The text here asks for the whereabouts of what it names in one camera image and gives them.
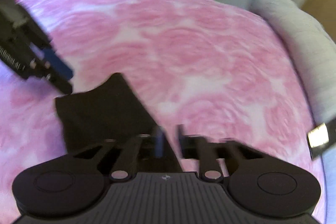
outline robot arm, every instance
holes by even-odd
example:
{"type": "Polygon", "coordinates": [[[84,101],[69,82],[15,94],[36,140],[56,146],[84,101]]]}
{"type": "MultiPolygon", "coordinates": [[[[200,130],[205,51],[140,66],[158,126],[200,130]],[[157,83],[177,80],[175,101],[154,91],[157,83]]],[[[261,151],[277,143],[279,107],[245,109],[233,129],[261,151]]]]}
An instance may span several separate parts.
{"type": "Polygon", "coordinates": [[[64,94],[72,70],[56,56],[49,37],[15,0],[0,0],[0,59],[23,79],[46,78],[64,94]]]}
{"type": "Polygon", "coordinates": [[[69,134],[84,145],[87,134],[75,133],[82,126],[73,123],[87,120],[95,128],[92,141],[15,178],[22,214],[15,224],[318,224],[311,214],[321,189],[312,174],[231,139],[186,135],[179,125],[179,154],[199,165],[198,173],[183,172],[164,130],[135,101],[120,73],[94,90],[56,99],[63,127],[70,123],[69,134]],[[93,103],[97,116],[88,116],[81,101],[87,110],[93,103]],[[106,135],[97,132],[101,122],[106,135]],[[228,177],[217,159],[225,159],[228,177]]]}

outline pink blanket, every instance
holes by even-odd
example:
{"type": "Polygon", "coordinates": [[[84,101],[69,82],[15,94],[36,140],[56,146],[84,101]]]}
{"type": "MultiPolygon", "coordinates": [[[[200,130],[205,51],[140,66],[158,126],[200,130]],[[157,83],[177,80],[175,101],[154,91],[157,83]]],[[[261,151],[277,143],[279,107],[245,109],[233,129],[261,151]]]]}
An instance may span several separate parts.
{"type": "MultiPolygon", "coordinates": [[[[283,43],[259,16],[213,0],[20,0],[73,67],[75,91],[122,72],[168,132],[211,141],[235,138],[298,165],[322,188],[314,216],[324,223],[320,160],[311,162],[313,122],[283,43]]],[[[32,165],[63,155],[46,81],[24,82],[0,63],[0,223],[19,216],[11,183],[32,165]]],[[[196,163],[181,160],[185,170],[196,163]]]]}

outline pink and white fleece blanket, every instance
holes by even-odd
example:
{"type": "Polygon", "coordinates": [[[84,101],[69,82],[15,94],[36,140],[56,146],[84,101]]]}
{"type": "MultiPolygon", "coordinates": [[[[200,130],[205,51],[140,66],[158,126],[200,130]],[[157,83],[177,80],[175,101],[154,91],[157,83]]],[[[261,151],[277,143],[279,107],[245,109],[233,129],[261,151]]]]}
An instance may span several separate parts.
{"type": "MultiPolygon", "coordinates": [[[[319,180],[314,217],[325,221],[320,160],[306,133],[310,109],[281,39],[259,16],[213,0],[19,0],[75,71],[76,92],[122,72],[178,152],[174,127],[218,142],[235,138],[319,180]]],[[[46,81],[23,81],[0,63],[0,223],[19,212],[11,183],[66,153],[46,81]]],[[[184,170],[194,161],[181,160],[184,170]]]]}

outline screw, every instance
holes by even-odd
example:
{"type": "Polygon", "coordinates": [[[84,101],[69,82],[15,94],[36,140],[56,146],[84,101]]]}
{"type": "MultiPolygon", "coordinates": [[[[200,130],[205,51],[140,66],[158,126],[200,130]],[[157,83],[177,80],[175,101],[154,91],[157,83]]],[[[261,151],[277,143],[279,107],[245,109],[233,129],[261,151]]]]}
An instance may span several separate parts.
{"type": "Polygon", "coordinates": [[[111,174],[111,177],[113,179],[125,179],[125,178],[128,177],[128,173],[126,171],[123,171],[123,170],[118,170],[118,171],[114,171],[111,174]]]}
{"type": "Polygon", "coordinates": [[[215,170],[210,170],[210,171],[207,171],[204,173],[204,176],[207,178],[207,179],[213,179],[213,180],[216,180],[216,179],[219,179],[222,175],[220,172],[218,171],[215,171],[215,170]]]}

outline bedsheet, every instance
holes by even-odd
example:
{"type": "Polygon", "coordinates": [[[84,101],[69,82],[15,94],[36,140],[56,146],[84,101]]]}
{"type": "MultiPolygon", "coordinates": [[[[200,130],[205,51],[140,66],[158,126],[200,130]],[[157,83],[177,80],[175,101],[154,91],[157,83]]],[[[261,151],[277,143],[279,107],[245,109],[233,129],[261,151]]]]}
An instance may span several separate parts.
{"type": "MultiPolygon", "coordinates": [[[[310,160],[314,125],[281,39],[259,16],[213,0],[19,0],[74,69],[75,92],[122,72],[167,130],[211,141],[235,138],[319,180],[313,216],[324,223],[321,161],[310,160]]],[[[23,81],[0,63],[0,223],[19,216],[11,183],[22,170],[66,153],[46,81],[23,81]]],[[[184,170],[197,163],[181,160],[184,170]]]]}

